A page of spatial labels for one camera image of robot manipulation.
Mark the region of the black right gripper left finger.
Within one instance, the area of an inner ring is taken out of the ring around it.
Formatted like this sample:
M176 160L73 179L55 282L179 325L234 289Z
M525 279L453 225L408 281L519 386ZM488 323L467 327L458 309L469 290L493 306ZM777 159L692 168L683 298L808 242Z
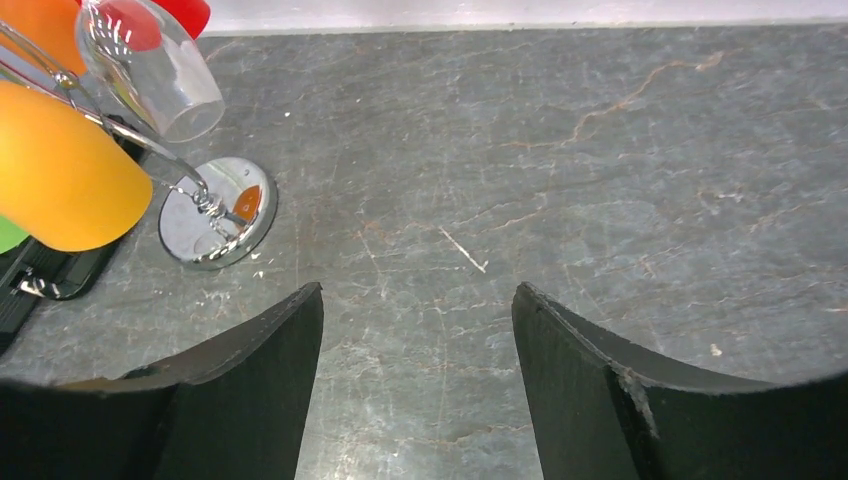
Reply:
M323 335L317 282L116 379L1 384L5 479L291 479Z

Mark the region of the yellow plastic wine glass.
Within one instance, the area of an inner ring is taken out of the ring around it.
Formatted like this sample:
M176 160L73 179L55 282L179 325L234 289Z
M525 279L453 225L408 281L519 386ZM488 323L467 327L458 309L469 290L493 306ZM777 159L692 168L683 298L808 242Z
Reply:
M46 246L82 252L129 232L153 195L147 173L72 107L1 84L1 215Z

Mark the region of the green plastic wine glass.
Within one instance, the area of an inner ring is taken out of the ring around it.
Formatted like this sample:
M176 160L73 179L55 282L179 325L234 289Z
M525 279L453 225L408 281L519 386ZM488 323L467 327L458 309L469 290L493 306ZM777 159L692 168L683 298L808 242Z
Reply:
M26 241L30 235L5 217L0 217L0 253L4 254Z

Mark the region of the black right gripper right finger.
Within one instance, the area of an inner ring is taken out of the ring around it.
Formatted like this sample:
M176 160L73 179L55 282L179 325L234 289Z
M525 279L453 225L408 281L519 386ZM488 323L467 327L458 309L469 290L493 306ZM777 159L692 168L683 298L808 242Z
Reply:
M769 383L672 359L530 283L514 339L547 479L843 479L847 375Z

